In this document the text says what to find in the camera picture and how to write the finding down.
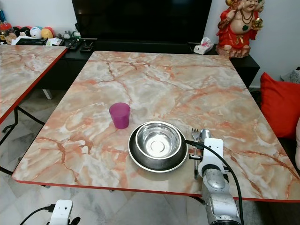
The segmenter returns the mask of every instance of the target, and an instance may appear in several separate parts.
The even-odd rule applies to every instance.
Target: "cup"
[[[130,107],[126,103],[118,102],[109,108],[113,124],[117,129],[125,129],[129,125]]]

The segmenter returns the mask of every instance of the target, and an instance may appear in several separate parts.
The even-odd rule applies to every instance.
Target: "tile floor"
[[[42,90],[32,91],[21,107],[46,121],[65,92],[52,91],[47,100]],[[14,122],[13,114],[0,125],[2,130]],[[0,165],[14,170],[17,160],[30,146],[41,125],[19,113],[19,124],[0,146]],[[0,172],[0,225],[18,225],[34,210],[53,204],[58,199],[73,201],[71,218],[81,217],[80,225],[207,225],[205,208],[186,196],[158,195],[84,188],[21,184]],[[263,216],[271,215],[258,207],[257,202],[244,201],[247,225],[264,225]],[[51,214],[41,211],[26,225],[45,225]]]

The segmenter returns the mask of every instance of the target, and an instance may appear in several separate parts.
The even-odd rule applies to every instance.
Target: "deity figurine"
[[[221,14],[218,24],[219,44],[216,51],[229,58],[243,58],[249,55],[249,40],[255,40],[263,27],[258,13],[263,11],[265,0],[226,0],[229,8]]]

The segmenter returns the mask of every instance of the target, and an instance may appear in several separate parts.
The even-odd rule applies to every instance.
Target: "silver fork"
[[[192,128],[192,137],[194,141],[197,141],[197,138],[199,137],[199,130]],[[194,147],[194,155],[197,155],[197,148]],[[194,169],[194,178],[197,180],[198,179],[198,163],[197,160],[195,160],[195,169]]]

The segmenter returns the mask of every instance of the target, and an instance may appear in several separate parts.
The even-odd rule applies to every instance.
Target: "black tv screen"
[[[72,0],[83,38],[200,42],[211,0]]]

